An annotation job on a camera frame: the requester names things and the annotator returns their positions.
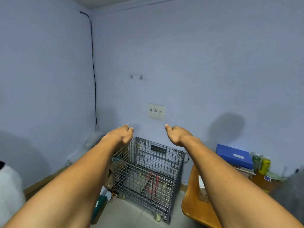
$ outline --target metal wire basket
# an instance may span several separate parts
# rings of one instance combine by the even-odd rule
[[[113,189],[170,223],[184,156],[184,151],[136,137],[112,157]]]

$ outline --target forearm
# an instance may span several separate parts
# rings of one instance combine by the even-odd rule
[[[223,227],[303,227],[198,138],[186,137],[182,143],[198,168]]]
[[[118,142],[105,136],[32,197],[6,228],[87,227]]]

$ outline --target wooden table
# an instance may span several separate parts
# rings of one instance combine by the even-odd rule
[[[222,226],[212,208],[211,203],[205,203],[198,200],[198,175],[199,172],[196,166],[193,165],[189,178],[187,192],[181,204],[181,209],[187,217],[205,226],[208,226],[210,228],[220,228]],[[260,188],[266,189],[268,191],[272,191],[280,184],[279,181],[272,180],[271,182],[269,182],[264,180],[264,176],[259,173],[253,178],[250,178],[250,180]]]

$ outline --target green bottle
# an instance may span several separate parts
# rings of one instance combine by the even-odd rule
[[[252,162],[253,162],[253,170],[256,171],[260,168],[261,164],[261,157],[259,153],[255,153],[252,157]]]

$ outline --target wire cage cart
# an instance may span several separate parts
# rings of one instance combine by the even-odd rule
[[[113,189],[170,223],[179,192],[185,152],[143,138],[134,138],[112,157]]]

